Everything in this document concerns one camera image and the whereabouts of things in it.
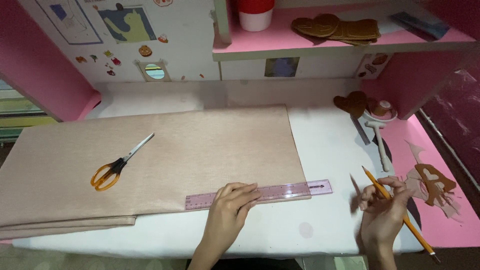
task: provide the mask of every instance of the metal ruler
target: metal ruler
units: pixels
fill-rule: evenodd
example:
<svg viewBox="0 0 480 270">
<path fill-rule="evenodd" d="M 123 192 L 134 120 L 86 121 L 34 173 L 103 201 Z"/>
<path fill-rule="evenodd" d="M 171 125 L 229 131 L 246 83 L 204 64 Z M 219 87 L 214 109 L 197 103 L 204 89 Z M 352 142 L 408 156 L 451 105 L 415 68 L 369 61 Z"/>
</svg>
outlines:
<svg viewBox="0 0 480 270">
<path fill-rule="evenodd" d="M 257 201 L 268 201 L 301 196 L 313 196 L 333 193 L 328 180 L 302 182 L 296 184 L 283 184 L 259 187 L 263 195 Z M 216 192 L 188 195 L 185 197 L 185 210 L 209 208 Z"/>
</svg>

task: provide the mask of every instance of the white desk surface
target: white desk surface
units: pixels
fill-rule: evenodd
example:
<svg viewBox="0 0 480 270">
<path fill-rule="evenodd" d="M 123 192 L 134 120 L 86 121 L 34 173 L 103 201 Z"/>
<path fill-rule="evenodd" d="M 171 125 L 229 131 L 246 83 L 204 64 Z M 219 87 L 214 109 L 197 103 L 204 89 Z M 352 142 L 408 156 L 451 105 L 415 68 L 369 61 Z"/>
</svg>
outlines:
<svg viewBox="0 0 480 270">
<path fill-rule="evenodd" d="M 357 254 L 362 212 L 351 211 L 357 194 L 382 171 L 378 147 L 365 146 L 349 115 L 333 106 L 336 95 L 358 89 L 353 79 L 206 81 L 109 84 L 87 118 L 285 103 L 307 181 L 329 179 L 333 194 L 257 205 L 226 257 L 298 257 Z M 370 138 L 374 133 L 365 128 Z M 16 239 L 17 247 L 127 258 L 191 258 L 203 234 L 207 210 L 138 216 L 131 227 Z M 417 227 L 414 219 L 410 220 Z M 423 248 L 406 226 L 396 252 Z"/>
</svg>

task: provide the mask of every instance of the small mirror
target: small mirror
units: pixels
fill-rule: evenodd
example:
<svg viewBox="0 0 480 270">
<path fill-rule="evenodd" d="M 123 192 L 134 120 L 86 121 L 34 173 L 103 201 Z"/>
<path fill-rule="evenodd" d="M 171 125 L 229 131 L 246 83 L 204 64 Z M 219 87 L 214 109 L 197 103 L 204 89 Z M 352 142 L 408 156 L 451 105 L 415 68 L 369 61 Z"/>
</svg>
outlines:
<svg viewBox="0 0 480 270">
<path fill-rule="evenodd" d="M 163 69 L 155 64 L 148 64 L 145 66 L 145 72 L 152 78 L 159 80 L 165 77 Z"/>
</svg>

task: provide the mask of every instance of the pencil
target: pencil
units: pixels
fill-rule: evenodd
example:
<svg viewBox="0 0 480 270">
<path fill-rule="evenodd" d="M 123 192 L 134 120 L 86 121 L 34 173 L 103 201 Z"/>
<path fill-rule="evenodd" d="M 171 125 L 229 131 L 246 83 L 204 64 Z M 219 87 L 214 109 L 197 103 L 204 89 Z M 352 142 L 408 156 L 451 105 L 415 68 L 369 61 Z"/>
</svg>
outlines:
<svg viewBox="0 0 480 270">
<path fill-rule="evenodd" d="M 392 199 L 392 196 L 388 191 L 385 189 L 385 187 L 377 182 L 377 180 L 373 177 L 373 175 L 365 168 L 363 167 L 363 170 L 365 171 L 365 174 L 368 176 L 368 178 L 371 180 L 373 185 L 377 188 L 378 191 L 382 193 L 382 195 L 386 199 Z M 410 231 L 413 233 L 413 235 L 416 237 L 416 239 L 420 242 L 420 244 L 425 248 L 430 256 L 437 262 L 440 263 L 440 260 L 438 257 L 435 255 L 435 252 L 433 251 L 432 247 L 425 241 L 425 239 L 420 235 L 420 233 L 413 227 L 413 224 L 410 222 L 410 219 L 408 218 L 408 215 L 405 214 L 403 217 L 403 223 L 410 229 Z"/>
</svg>

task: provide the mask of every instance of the picture on wall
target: picture on wall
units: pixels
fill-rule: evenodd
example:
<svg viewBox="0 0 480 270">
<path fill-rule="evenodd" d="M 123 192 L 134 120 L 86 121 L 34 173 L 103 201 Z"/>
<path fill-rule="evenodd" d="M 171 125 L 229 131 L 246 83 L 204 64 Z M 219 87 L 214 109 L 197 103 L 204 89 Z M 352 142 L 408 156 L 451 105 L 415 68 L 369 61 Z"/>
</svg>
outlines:
<svg viewBox="0 0 480 270">
<path fill-rule="evenodd" d="M 35 2 L 68 44 L 103 43 L 77 0 L 35 0 Z"/>
<path fill-rule="evenodd" d="M 121 11 L 99 10 L 98 14 L 117 44 L 156 40 L 142 6 L 124 7 Z"/>
<path fill-rule="evenodd" d="M 265 77 L 295 77 L 300 57 L 269 58 L 265 61 Z"/>
</svg>

